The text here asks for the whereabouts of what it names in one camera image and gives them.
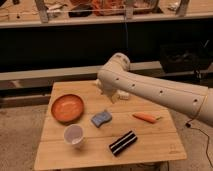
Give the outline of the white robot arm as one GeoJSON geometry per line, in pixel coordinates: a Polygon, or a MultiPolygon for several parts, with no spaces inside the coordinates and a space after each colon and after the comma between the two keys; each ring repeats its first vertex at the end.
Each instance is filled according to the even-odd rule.
{"type": "Polygon", "coordinates": [[[130,60],[115,53],[98,71],[105,91],[123,90],[213,127],[213,88],[131,73],[130,60]]]}

